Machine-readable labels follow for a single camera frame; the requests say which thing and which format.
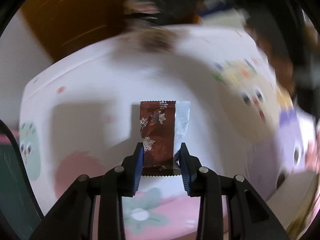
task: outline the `white flower center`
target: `white flower center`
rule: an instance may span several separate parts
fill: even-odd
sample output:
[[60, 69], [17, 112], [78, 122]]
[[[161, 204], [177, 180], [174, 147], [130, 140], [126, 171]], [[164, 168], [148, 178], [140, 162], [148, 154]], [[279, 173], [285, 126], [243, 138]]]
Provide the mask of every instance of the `white flower center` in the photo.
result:
[[136, 208], [131, 211], [130, 216], [135, 220], [143, 221], [149, 218], [149, 212], [142, 208]]

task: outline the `green flower print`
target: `green flower print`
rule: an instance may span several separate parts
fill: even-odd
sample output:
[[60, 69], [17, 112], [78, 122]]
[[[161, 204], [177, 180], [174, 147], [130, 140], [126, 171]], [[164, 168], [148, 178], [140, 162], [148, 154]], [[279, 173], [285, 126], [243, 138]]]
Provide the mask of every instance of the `green flower print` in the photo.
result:
[[160, 206], [160, 202], [161, 192], [158, 188], [150, 189], [142, 197], [123, 197], [124, 226], [129, 227], [133, 234], [139, 235], [147, 226], [167, 225], [169, 220], [166, 216], [151, 212], [152, 209]]

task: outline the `green cartoon character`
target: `green cartoon character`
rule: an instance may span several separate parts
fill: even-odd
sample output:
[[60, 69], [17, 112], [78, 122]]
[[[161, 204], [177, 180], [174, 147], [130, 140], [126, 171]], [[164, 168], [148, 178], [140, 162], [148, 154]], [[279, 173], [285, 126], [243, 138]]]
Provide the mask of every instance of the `green cartoon character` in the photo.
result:
[[36, 127], [32, 122], [20, 126], [20, 152], [30, 181], [40, 176], [40, 147]]

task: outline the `cartoon face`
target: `cartoon face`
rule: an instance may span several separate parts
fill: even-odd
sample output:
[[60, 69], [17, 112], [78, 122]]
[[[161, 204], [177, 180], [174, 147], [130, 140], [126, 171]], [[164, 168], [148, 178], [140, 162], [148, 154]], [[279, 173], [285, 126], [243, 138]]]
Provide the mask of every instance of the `cartoon face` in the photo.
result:
[[268, 199], [294, 170], [304, 170], [305, 155], [295, 110], [281, 114], [280, 128], [272, 136], [253, 145], [245, 176], [261, 197]]
[[239, 135], [257, 142], [276, 131], [280, 106], [264, 77], [256, 74], [236, 83], [219, 82], [218, 88], [221, 104]]
[[41, 162], [39, 140], [33, 123], [23, 123], [20, 126], [20, 152], [30, 181], [40, 176]]

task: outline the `candy wrapper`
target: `candy wrapper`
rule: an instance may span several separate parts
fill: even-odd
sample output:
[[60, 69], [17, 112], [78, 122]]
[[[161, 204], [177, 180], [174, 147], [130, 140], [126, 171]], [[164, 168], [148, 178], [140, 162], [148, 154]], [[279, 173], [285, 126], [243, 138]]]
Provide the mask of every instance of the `candy wrapper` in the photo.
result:
[[143, 101], [140, 133], [144, 148], [144, 176], [173, 176], [181, 171], [176, 162], [189, 123], [189, 101]]

